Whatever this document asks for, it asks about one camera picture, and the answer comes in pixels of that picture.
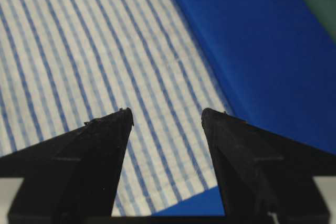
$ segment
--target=white fabric with blue stripes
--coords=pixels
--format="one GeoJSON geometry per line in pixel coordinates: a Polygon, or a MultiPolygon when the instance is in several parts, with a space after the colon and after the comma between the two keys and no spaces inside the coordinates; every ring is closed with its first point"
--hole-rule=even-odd
{"type": "Polygon", "coordinates": [[[130,107],[113,215],[216,185],[201,110],[226,108],[173,0],[0,0],[0,155],[130,107]]]}

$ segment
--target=striped fabric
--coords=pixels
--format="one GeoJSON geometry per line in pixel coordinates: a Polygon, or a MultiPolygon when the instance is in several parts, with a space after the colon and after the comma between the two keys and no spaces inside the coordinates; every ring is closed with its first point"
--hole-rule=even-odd
{"type": "Polygon", "coordinates": [[[202,108],[225,100],[172,0],[0,0],[0,154],[134,114],[113,215],[216,185],[202,108]]]}

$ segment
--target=white surface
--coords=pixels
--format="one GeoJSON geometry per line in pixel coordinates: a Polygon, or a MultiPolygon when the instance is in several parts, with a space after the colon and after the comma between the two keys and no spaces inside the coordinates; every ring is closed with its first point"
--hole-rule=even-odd
{"type": "Polygon", "coordinates": [[[23,178],[0,178],[0,224],[7,224],[7,214],[23,178]]]}
{"type": "Polygon", "coordinates": [[[330,224],[336,224],[336,177],[314,177],[325,203],[330,211],[330,224]]]}

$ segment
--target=blue fabric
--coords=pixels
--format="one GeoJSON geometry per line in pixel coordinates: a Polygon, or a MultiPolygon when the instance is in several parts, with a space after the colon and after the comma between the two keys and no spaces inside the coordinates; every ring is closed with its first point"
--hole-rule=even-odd
{"type": "Polygon", "coordinates": [[[155,216],[215,216],[224,215],[218,186],[186,199],[175,206],[153,214],[155,216]]]}
{"type": "Polygon", "coordinates": [[[336,46],[303,0],[177,0],[234,114],[336,153],[336,46]]]}

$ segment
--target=black plastic part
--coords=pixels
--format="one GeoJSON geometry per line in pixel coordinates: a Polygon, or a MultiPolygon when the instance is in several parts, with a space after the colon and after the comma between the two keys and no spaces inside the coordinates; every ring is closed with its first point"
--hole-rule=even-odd
{"type": "Polygon", "coordinates": [[[228,217],[329,222],[312,178],[335,176],[336,156],[212,109],[203,111],[202,126],[228,217]]]}
{"type": "Polygon", "coordinates": [[[24,178],[9,223],[110,216],[132,124],[131,110],[120,110],[0,158],[0,177],[24,178]]]}

